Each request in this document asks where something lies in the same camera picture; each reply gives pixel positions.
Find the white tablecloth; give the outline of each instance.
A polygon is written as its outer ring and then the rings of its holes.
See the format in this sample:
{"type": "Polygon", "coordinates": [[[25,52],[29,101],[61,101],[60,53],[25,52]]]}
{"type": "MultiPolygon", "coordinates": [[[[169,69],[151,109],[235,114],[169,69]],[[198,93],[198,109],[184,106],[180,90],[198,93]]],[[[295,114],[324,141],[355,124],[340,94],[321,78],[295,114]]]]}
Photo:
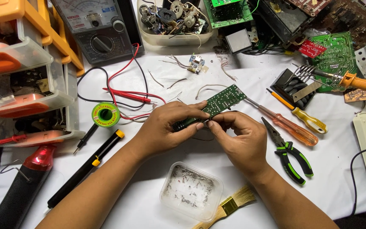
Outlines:
{"type": "MultiPolygon", "coordinates": [[[[237,82],[234,82],[221,70],[221,60],[212,51],[214,45],[217,45],[216,38],[212,38],[208,43],[203,44],[199,50],[196,46],[155,47],[144,43],[145,54],[137,59],[145,72],[149,92],[162,96],[166,101],[173,99],[181,92],[179,99],[190,104],[208,99],[223,89],[218,86],[207,87],[200,92],[199,100],[196,100],[197,90],[205,84],[225,84],[229,86],[235,83],[251,99],[274,112],[281,113],[298,125],[304,126],[297,117],[291,115],[287,107],[265,90],[283,70],[286,68],[295,69],[295,66],[291,63],[303,63],[305,60],[302,57],[285,55],[254,57],[243,54],[229,56],[228,61],[232,65],[227,66],[226,70],[229,74],[238,78],[237,82]],[[210,68],[207,74],[200,73],[195,75],[176,65],[159,61],[168,60],[165,55],[173,54],[180,61],[186,63],[193,52],[200,54],[206,60],[206,65],[210,68]],[[165,88],[154,82],[148,74],[148,69],[158,81],[165,85],[165,88]],[[187,78],[188,80],[177,83],[171,89],[166,89],[173,82],[182,78],[187,78]]],[[[127,59],[118,60],[118,63],[106,65],[104,68],[112,75],[128,62],[127,59]]],[[[88,70],[90,65],[88,65],[87,61],[85,63],[86,70],[88,70]]],[[[132,62],[124,72],[119,74],[112,81],[111,85],[113,88],[120,90],[144,91],[142,74],[135,62],[132,62]]],[[[79,93],[90,99],[109,100],[109,95],[101,89],[103,87],[105,87],[104,73],[100,70],[93,70],[81,82],[79,93]]],[[[118,100],[129,104],[139,104],[124,98],[119,98],[118,100]]],[[[93,123],[91,110],[96,103],[85,102],[80,99],[78,103],[80,106],[80,129],[88,131],[93,123]]],[[[327,134],[319,136],[319,143],[314,147],[304,146],[287,132],[279,127],[277,128],[286,141],[294,142],[294,146],[306,156],[313,168],[314,176],[312,179],[307,179],[303,187],[295,184],[287,176],[280,164],[279,158],[274,154],[275,145],[268,139],[266,154],[268,163],[286,181],[332,219],[348,216],[352,210],[354,193],[349,164],[353,155],[360,151],[352,119],[355,116],[354,112],[358,112],[361,106],[361,102],[345,104],[343,96],[340,94],[321,93],[314,96],[306,111],[327,124],[329,129],[327,134]]],[[[247,102],[241,102],[233,108],[262,122],[262,114],[247,102]]],[[[143,114],[140,111],[120,109],[127,114],[143,114]]],[[[151,109],[151,105],[145,105],[141,111],[149,111],[151,109]]],[[[78,141],[67,141],[58,144],[58,149],[54,156],[53,170],[30,207],[23,221],[22,228],[32,229],[42,220],[48,199],[99,148],[114,130],[117,128],[121,129],[125,133],[125,138],[105,156],[102,164],[128,142],[136,134],[140,126],[140,123],[121,119],[114,127],[98,128],[87,145],[76,156],[73,156],[72,152],[78,141]]],[[[196,134],[196,137],[201,139],[213,138],[211,133],[206,130],[201,130],[196,134]]],[[[35,147],[4,149],[0,170],[16,159],[24,160],[35,150],[35,147]]],[[[297,161],[293,157],[290,157],[290,160],[296,171],[301,171],[297,161]]],[[[166,174],[170,166],[177,161],[183,161],[220,178],[224,184],[222,199],[231,195],[246,183],[245,178],[233,167],[215,140],[199,141],[190,139],[178,148],[152,158],[142,165],[109,213],[103,228],[187,229],[196,225],[197,222],[194,219],[168,209],[161,205],[159,200],[159,193],[166,174]]],[[[366,170],[361,156],[355,160],[354,169],[358,189],[357,213],[359,213],[366,211],[366,170]]],[[[0,203],[15,175],[16,171],[0,174],[0,203]]],[[[257,199],[257,203],[236,211],[227,219],[217,222],[213,228],[277,228],[261,199],[258,196],[257,199]]]]}

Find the hand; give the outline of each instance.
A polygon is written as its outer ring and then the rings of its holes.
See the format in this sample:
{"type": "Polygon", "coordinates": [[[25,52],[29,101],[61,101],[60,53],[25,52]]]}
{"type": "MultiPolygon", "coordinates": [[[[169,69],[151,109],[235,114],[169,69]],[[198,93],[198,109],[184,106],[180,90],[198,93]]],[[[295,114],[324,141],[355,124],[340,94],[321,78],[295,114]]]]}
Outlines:
{"type": "Polygon", "coordinates": [[[130,141],[134,147],[139,148],[140,155],[138,156],[146,159],[155,154],[173,149],[191,138],[198,130],[204,127],[203,123],[193,123],[179,132],[174,132],[172,125],[186,118],[208,119],[210,115],[201,111],[206,105],[207,101],[192,105],[171,102],[156,108],[130,141]]]}
{"type": "Polygon", "coordinates": [[[264,125],[241,112],[224,112],[207,122],[228,158],[249,179],[256,179],[270,168],[266,161],[267,133],[264,125]],[[236,137],[229,136],[233,129],[236,137]]]}

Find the solder wire spool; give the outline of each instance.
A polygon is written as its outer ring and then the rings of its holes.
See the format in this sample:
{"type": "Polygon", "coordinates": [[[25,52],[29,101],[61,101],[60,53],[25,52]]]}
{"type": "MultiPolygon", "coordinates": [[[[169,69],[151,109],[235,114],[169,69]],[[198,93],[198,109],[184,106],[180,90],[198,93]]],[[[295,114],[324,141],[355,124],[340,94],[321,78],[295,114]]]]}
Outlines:
{"type": "Polygon", "coordinates": [[[99,103],[91,112],[91,117],[95,124],[101,127],[110,127],[117,124],[120,113],[117,106],[113,103],[99,103]]]}

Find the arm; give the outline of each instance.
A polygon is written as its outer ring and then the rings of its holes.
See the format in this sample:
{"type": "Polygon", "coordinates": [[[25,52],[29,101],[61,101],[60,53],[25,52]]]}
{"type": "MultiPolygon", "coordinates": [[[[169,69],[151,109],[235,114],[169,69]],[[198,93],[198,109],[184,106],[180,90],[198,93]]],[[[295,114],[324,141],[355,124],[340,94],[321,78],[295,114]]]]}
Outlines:
{"type": "Polygon", "coordinates": [[[200,110],[206,104],[203,101],[187,106],[171,102],[156,108],[135,137],[71,191],[36,228],[100,228],[145,160],[178,146],[203,128],[202,123],[194,123],[173,133],[171,125],[187,117],[209,118],[209,114],[200,110]]]}
{"type": "Polygon", "coordinates": [[[207,125],[234,166],[254,185],[279,228],[338,228],[267,163],[264,125],[241,112],[218,114],[207,125]],[[229,128],[236,137],[227,135],[229,128]]]}

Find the green circuit board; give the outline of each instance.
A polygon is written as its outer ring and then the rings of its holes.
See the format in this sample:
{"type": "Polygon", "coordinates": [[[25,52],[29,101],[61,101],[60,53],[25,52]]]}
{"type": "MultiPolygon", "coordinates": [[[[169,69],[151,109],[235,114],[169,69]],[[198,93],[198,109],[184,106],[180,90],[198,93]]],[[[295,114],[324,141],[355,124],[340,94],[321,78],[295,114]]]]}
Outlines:
{"type": "MultiPolygon", "coordinates": [[[[312,37],[310,41],[327,48],[323,54],[312,59],[314,66],[327,73],[335,73],[341,76],[346,71],[357,73],[358,67],[355,62],[353,40],[350,32],[316,36],[312,37]]],[[[345,87],[339,87],[337,83],[332,85],[333,81],[331,79],[317,75],[315,78],[331,85],[331,87],[322,85],[317,89],[318,92],[345,91],[345,87]]]]}
{"type": "MultiPolygon", "coordinates": [[[[232,105],[237,104],[241,100],[245,99],[247,96],[235,85],[231,85],[216,94],[215,96],[207,99],[207,105],[202,109],[202,111],[209,113],[210,118],[216,116],[222,111],[228,109],[232,105]]],[[[173,124],[174,131],[180,131],[188,127],[193,122],[205,122],[206,120],[198,118],[187,118],[185,120],[176,122],[173,124]]]]}
{"type": "Polygon", "coordinates": [[[241,0],[211,0],[213,2],[214,7],[219,7],[225,4],[239,2],[241,0]]]}
{"type": "Polygon", "coordinates": [[[229,4],[214,7],[214,2],[217,1],[224,2],[223,0],[204,0],[213,29],[253,20],[247,0],[231,0],[229,4]]]}

